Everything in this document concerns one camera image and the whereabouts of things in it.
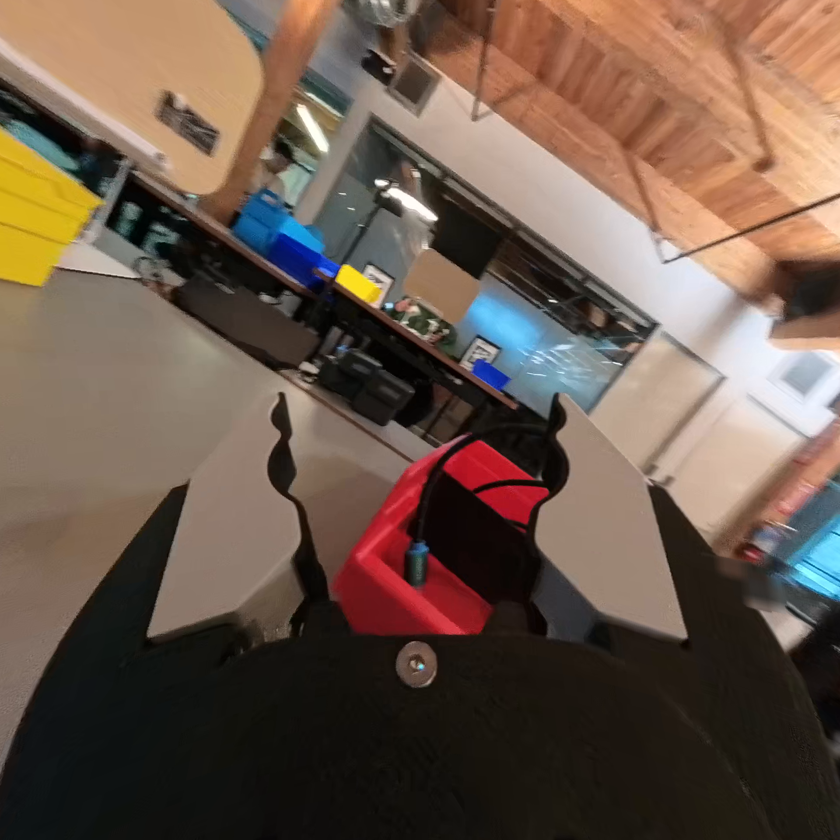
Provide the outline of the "wooden post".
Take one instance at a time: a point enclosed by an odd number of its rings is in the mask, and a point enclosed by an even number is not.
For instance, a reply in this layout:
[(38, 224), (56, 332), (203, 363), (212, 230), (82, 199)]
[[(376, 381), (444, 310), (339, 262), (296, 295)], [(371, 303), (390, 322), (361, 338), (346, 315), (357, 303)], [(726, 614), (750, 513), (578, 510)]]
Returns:
[(251, 185), (260, 153), (272, 140), (339, 5), (339, 1), (288, 1), (283, 4), (274, 32), (261, 54), (260, 93), (229, 172), (222, 186), (199, 203), (201, 211), (220, 224), (228, 226), (232, 222)]

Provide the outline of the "wall air vent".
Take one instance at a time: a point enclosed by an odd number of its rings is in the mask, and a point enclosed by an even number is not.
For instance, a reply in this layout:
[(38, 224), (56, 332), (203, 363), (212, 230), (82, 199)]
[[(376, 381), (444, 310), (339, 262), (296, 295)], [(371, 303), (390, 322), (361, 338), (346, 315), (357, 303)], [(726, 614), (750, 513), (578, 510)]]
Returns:
[(402, 108), (419, 117), (434, 95), (441, 73), (423, 57), (412, 51), (405, 53), (396, 66), (387, 93)]

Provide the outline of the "wooden board on clear stand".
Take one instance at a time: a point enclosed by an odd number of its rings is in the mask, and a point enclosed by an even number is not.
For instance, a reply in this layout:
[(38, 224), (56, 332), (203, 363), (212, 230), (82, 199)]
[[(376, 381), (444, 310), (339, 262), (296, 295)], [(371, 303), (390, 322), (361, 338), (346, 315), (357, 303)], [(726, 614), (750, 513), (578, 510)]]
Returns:
[(410, 266), (402, 292), (455, 324), (466, 316), (478, 298), (480, 281), (436, 250), (427, 248)]

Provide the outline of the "studio lamp on stand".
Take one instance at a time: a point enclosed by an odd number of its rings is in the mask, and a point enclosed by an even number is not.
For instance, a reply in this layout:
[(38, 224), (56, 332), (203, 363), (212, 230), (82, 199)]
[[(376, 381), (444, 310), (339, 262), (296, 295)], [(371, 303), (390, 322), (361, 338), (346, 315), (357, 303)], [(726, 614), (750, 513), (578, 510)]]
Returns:
[(323, 236), (324, 253), (333, 262), (361, 273), (372, 263), (396, 283), (397, 275), (406, 270), (398, 241), (403, 232), (403, 206), (387, 192), (387, 187), (365, 185), (351, 175), (342, 175), (315, 225)]

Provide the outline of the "red plastic bin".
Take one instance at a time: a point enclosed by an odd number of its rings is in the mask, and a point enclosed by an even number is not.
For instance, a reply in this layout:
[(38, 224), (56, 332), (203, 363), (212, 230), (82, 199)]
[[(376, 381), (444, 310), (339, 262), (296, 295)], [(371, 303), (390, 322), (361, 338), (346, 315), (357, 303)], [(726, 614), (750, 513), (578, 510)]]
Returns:
[[(430, 451), (403, 471), (334, 578), (332, 588), (356, 633), (478, 634), (498, 605), (485, 602), (430, 552), (425, 584), (415, 588), (404, 579), (405, 555), (414, 540), (417, 507), (426, 478), (449, 445)], [(505, 478), (530, 479), (484, 442), (453, 458), (445, 472), (472, 490)], [(546, 496), (546, 491), (504, 487), (478, 496), (519, 525), (528, 521), (532, 507)]]

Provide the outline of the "framed marker tag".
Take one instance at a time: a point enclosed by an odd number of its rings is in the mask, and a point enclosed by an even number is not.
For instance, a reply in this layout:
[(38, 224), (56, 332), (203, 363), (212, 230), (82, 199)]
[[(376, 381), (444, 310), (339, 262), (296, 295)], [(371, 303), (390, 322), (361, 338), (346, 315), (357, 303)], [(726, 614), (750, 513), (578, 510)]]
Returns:
[(501, 347), (477, 335), (468, 343), (458, 360), (458, 364), (461, 368), (472, 372), (476, 362), (494, 364), (500, 354)]
[(367, 265), (365, 265), (364, 269), (362, 270), (362, 274), (377, 289), (377, 298), (372, 302), (371, 305), (375, 308), (382, 309), (395, 283), (394, 278), (388, 273), (384, 272), (383, 269), (379, 268), (378, 266), (375, 266), (372, 263), (368, 263)]

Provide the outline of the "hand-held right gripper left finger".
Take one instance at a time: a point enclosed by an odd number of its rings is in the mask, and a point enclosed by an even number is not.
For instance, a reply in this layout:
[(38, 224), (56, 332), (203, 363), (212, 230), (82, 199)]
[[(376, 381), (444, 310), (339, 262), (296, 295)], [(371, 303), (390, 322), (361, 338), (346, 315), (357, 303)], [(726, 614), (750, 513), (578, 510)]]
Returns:
[(172, 640), (230, 624), (248, 640), (297, 635), (329, 599), (305, 507), (282, 392), (258, 402), (190, 479), (148, 635)]

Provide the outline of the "yellow bin with black divider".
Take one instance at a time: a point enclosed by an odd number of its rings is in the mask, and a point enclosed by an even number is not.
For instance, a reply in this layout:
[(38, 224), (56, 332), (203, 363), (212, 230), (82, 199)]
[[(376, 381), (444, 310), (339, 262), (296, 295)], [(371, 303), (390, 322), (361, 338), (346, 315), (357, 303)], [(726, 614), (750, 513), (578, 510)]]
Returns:
[(1, 279), (45, 285), (103, 201), (1, 131)]

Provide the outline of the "yellow plastic bin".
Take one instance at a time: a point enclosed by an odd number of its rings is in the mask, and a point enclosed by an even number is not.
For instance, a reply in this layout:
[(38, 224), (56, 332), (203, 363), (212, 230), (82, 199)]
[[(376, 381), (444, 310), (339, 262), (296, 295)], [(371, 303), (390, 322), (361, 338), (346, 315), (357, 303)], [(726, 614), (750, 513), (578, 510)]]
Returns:
[(378, 302), (381, 289), (379, 286), (352, 266), (342, 264), (335, 276), (335, 285), (362, 300), (369, 306)]

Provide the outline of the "wooden board with black label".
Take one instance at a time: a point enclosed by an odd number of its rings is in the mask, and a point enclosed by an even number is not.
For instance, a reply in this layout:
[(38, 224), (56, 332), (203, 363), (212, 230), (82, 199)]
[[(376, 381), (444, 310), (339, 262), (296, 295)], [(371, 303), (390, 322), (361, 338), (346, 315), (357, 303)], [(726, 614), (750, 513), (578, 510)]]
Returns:
[(226, 182), (264, 75), (212, 1), (2, 1), (2, 82), (182, 193)]

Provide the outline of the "black wall monitor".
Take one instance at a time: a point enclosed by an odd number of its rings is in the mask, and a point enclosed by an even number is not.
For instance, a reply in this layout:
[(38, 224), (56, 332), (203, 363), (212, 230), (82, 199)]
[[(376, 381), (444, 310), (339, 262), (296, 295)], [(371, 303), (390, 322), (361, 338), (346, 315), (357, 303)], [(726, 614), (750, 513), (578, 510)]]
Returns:
[(431, 248), (477, 280), (509, 237), (509, 221), (456, 194), (445, 194), (437, 208)]

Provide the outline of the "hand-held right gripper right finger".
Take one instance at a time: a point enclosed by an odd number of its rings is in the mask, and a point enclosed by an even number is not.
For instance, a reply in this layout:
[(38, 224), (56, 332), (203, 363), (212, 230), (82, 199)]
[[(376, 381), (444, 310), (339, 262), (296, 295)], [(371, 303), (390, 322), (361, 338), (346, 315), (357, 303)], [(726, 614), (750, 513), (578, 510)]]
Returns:
[(648, 480), (568, 395), (554, 397), (552, 420), (550, 453), (563, 450), (568, 476), (535, 510), (532, 600), (548, 638), (583, 643), (611, 624), (684, 642)]

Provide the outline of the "black divider panel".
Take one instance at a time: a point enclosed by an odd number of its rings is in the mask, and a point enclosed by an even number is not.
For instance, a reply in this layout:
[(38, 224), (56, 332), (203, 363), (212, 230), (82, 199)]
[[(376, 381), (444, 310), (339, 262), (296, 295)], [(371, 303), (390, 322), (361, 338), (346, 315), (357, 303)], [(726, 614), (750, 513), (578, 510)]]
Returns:
[(485, 602), (526, 604), (539, 572), (523, 528), (444, 472), (417, 522), (430, 554)]

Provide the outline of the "dark blue plastic bin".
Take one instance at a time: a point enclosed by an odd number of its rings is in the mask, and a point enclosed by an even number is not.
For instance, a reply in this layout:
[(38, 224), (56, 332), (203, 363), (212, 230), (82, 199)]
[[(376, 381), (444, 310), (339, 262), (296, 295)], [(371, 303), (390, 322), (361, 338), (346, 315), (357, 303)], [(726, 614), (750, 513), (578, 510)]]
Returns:
[(335, 278), (340, 265), (288, 234), (278, 234), (268, 250), (268, 261), (312, 292), (320, 292), (325, 279)]

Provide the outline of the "light blue caddy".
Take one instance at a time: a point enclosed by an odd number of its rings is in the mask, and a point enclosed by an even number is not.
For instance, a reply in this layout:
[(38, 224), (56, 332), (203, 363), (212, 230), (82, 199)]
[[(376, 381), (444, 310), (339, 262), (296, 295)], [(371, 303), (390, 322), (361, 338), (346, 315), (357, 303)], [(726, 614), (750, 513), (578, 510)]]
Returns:
[(275, 240), (285, 235), (320, 254), (324, 240), (314, 226), (300, 224), (279, 196), (262, 188), (242, 207), (232, 226), (234, 236), (250, 249), (268, 258)]

